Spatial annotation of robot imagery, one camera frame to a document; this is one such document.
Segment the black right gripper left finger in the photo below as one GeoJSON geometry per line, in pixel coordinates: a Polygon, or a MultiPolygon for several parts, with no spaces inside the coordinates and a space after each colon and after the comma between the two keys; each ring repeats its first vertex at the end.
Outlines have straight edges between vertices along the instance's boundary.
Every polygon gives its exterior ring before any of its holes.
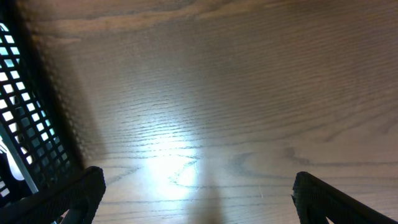
{"type": "Polygon", "coordinates": [[[1,209],[1,223],[91,223],[106,191],[103,170],[91,166],[66,181],[1,209]]]}

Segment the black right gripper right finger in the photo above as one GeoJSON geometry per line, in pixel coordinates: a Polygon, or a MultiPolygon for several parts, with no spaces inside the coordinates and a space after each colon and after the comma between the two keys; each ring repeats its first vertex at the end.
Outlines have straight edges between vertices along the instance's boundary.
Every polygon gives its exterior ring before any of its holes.
{"type": "Polygon", "coordinates": [[[308,172],[297,173],[292,190],[301,224],[397,224],[308,172]]]}

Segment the white plastic fork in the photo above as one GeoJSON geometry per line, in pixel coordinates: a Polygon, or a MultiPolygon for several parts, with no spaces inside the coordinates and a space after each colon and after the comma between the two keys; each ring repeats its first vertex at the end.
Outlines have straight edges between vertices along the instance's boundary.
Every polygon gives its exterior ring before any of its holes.
{"type": "Polygon", "coordinates": [[[20,169],[18,168],[12,154],[8,151],[8,148],[3,142],[1,142],[1,157],[5,159],[6,168],[9,169],[13,178],[18,181],[23,181],[24,176],[22,175],[20,169]]]}

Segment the black plastic mesh basket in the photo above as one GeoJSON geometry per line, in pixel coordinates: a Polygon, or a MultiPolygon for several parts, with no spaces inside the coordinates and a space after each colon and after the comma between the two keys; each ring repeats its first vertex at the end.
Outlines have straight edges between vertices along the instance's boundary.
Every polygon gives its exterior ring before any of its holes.
{"type": "Polygon", "coordinates": [[[1,1],[1,142],[24,176],[1,157],[1,206],[47,190],[83,170],[44,63],[15,1],[1,1]]]}

